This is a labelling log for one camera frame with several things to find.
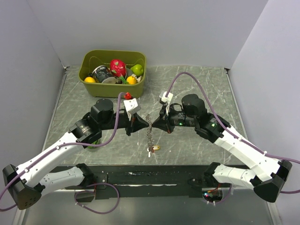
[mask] green bin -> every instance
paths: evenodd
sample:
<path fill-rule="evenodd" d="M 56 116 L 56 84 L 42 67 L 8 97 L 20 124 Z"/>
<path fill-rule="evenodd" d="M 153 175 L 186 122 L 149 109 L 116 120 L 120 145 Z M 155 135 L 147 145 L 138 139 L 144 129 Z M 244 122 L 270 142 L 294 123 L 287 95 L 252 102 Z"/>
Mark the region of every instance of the green bin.
<path fill-rule="evenodd" d="M 136 84 L 88 83 L 84 81 L 96 67 L 105 65 L 109 68 L 113 59 L 123 61 L 127 68 L 141 64 L 144 68 L 141 81 Z M 129 92 L 133 97 L 138 98 L 143 93 L 145 79 L 146 57 L 140 52 L 132 51 L 93 50 L 85 55 L 79 71 L 79 80 L 84 84 L 88 93 L 94 97 L 117 98 L 120 92 Z"/>

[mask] metal can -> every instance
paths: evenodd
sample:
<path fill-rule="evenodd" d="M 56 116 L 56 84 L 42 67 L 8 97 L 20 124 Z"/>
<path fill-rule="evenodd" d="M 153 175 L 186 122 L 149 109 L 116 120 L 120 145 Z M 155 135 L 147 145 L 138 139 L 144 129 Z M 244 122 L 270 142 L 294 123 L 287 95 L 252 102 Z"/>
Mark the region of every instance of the metal can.
<path fill-rule="evenodd" d="M 111 74 L 106 66 L 99 66 L 92 72 L 92 77 L 98 83 L 116 83 L 117 79 Z"/>

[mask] yellow fruit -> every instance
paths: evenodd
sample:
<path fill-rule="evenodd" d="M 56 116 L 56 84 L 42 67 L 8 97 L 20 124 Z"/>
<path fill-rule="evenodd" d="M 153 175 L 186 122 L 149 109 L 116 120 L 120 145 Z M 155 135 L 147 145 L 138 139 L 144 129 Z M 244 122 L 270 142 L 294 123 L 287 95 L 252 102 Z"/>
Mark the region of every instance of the yellow fruit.
<path fill-rule="evenodd" d="M 88 82 L 88 83 L 96 83 L 95 79 L 88 76 L 87 78 L 84 79 L 85 82 Z"/>
<path fill-rule="evenodd" d="M 127 81 L 129 84 L 136 84 L 136 83 L 137 83 L 136 79 L 135 79 L 133 76 L 127 77 L 126 81 Z"/>

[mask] table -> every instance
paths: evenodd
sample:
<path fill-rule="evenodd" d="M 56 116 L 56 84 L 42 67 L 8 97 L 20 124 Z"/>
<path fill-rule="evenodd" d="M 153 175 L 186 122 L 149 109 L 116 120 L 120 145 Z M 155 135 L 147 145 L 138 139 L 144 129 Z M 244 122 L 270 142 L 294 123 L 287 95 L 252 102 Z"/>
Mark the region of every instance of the table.
<path fill-rule="evenodd" d="M 79 82 L 79 68 L 79 66 L 71 66 L 66 70 L 66 79 L 47 136 L 46 147 L 56 142 L 70 126 L 89 112 L 91 106 L 99 99 L 90 96 L 84 85 Z M 144 93 L 139 98 L 142 106 L 139 115 L 145 119 L 149 113 L 151 120 L 154 121 L 162 106 L 158 101 L 160 92 L 167 90 L 171 80 L 183 71 L 190 72 L 199 80 L 218 115 L 229 121 L 243 134 L 239 112 L 224 68 L 194 66 L 147 68 Z M 171 93 L 174 94 L 175 103 L 181 103 L 182 97 L 191 93 L 204 99 L 196 83 L 187 75 L 182 75 L 177 79 Z M 117 100 L 114 98 L 111 100 L 116 109 Z M 101 142 L 105 142 L 111 133 L 111 130 L 103 131 Z M 78 163 L 87 165 L 209 165 L 211 162 L 242 165 L 241 161 L 227 151 L 199 137 L 192 127 L 176 127 L 172 134 L 154 128 L 152 133 L 154 144 L 158 144 L 160 150 L 150 158 L 147 153 L 146 129 L 132 133 L 130 137 L 125 134 L 124 129 L 119 129 L 107 146 L 82 150 L 65 159 L 62 165 Z"/>

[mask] green apple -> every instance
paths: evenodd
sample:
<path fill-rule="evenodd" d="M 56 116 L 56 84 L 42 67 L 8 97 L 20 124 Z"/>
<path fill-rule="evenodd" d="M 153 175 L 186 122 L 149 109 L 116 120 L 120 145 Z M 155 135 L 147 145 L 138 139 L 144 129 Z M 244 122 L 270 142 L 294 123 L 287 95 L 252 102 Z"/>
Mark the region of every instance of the green apple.
<path fill-rule="evenodd" d="M 134 65 L 133 67 L 131 67 L 131 70 L 136 76 L 141 76 L 144 73 L 144 69 L 140 64 Z"/>

